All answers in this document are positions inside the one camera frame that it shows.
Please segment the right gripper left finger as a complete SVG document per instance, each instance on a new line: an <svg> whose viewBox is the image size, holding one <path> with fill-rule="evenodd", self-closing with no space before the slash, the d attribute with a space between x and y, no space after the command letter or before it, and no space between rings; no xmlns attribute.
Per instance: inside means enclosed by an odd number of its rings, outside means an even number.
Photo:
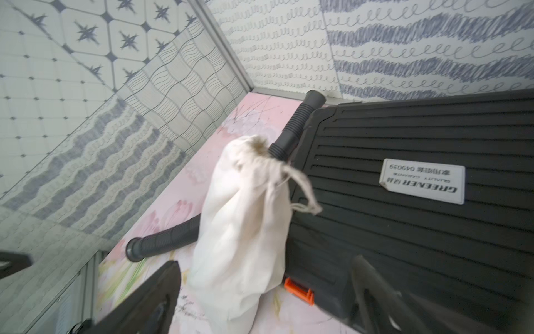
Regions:
<svg viewBox="0 0 534 334"><path fill-rule="evenodd" d="M182 283L179 263L168 261L102 321L82 323L82 333L168 333Z"/></svg>

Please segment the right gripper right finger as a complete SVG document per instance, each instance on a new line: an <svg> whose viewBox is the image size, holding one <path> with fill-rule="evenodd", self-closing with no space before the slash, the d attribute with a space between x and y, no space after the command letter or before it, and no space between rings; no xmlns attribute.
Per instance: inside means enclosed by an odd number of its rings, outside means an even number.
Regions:
<svg viewBox="0 0 534 334"><path fill-rule="evenodd" d="M482 309L405 275L387 281L363 256L350 261L350 279L365 333L500 333L478 318Z"/></svg>

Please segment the white cloth soil bag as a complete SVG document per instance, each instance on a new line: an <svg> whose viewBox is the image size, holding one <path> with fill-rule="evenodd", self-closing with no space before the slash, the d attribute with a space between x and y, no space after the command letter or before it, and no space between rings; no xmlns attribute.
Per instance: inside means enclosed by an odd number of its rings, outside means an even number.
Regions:
<svg viewBox="0 0 534 334"><path fill-rule="evenodd" d="M249 333L285 272L288 175L267 148L260 136L228 143L204 202L187 285L214 333Z"/></svg>

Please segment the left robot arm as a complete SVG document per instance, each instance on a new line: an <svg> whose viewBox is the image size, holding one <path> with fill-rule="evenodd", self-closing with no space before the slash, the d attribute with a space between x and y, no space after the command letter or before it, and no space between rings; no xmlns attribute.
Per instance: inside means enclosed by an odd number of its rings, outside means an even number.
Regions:
<svg viewBox="0 0 534 334"><path fill-rule="evenodd" d="M33 264L33 260L30 255L24 253L12 253L2 251L0 253L1 260L1 273L0 279L7 278L13 274L18 273L26 268L29 268Z"/></svg>

